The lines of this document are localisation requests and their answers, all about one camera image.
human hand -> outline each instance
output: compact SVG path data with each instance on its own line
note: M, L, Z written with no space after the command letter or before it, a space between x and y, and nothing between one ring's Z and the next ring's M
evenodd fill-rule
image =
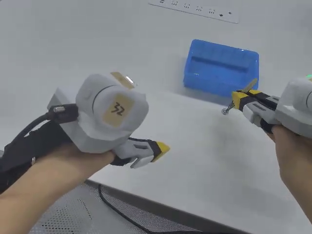
M272 132L281 178L312 222L312 139L283 126Z
M272 132L270 138L275 142L282 179L288 182L299 176L312 176L312 139L298 136L280 125L275 126Z
M110 164L114 158L115 155L111 151L103 154L89 154L81 152L74 144L68 144L40 158L30 170L44 172L47 176L59 177L77 186Z

yellow sticker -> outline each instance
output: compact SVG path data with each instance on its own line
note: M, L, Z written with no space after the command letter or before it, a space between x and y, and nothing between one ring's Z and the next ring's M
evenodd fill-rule
M117 94L114 101L103 115L103 121L119 127L134 105L134 101L125 95Z
M118 80L127 89L133 89L133 84L119 72L112 72L113 77Z

printed number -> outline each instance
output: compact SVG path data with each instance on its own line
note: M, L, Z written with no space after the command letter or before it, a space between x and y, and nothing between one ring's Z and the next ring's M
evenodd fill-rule
M124 113L125 109L120 105L119 102L116 102L116 105L114 106L114 110L111 111L111 113L116 113L119 116L122 116L122 113Z

black strap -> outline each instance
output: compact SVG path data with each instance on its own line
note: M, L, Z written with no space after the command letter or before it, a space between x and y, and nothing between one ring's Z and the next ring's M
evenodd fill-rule
M13 147L5 146L4 154L0 157L0 193L8 189L30 167L32 158L43 157L63 144L72 143L72 140L54 121L47 122L39 129L32 131L28 136L19 140ZM115 157L111 163L114 166L124 166L130 158Z
M268 124L264 119L261 119L260 126L266 133L273 134L272 132L272 128L274 127L273 124Z

hand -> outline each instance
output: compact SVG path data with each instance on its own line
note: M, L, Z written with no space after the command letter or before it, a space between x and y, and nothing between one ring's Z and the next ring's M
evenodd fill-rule
M115 155L86 154L74 144L64 145L40 158L0 195L0 233L25 234L62 195L110 164Z
M281 178L312 222L312 140L283 126L272 132Z
M81 152L74 144L69 144L40 158L30 170L60 177L77 186L110 164L114 158L115 155L111 151L103 154L88 154Z
M275 142L276 156L284 182L299 176L312 176L312 140L298 136L283 126L275 126L270 138Z

